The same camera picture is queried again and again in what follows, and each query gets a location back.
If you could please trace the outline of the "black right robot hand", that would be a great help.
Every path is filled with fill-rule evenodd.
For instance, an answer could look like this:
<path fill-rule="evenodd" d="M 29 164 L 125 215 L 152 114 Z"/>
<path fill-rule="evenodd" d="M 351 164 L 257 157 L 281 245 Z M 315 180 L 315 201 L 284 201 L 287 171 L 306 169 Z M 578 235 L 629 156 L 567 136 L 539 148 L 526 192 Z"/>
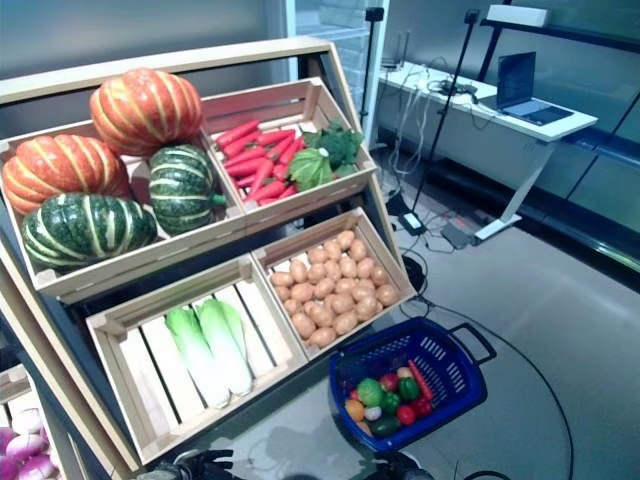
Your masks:
<path fill-rule="evenodd" d="M 378 479 L 433 480 L 416 460 L 400 452 L 376 452 L 374 454 Z"/>

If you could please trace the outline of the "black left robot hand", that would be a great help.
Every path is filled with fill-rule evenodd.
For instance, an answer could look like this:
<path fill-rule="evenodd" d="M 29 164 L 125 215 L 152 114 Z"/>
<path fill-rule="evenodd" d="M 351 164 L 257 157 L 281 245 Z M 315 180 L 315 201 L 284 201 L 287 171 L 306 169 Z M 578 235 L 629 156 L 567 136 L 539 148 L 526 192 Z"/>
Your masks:
<path fill-rule="evenodd" d="M 236 479 L 230 449 L 189 450 L 179 454 L 168 470 L 177 479 Z"/>

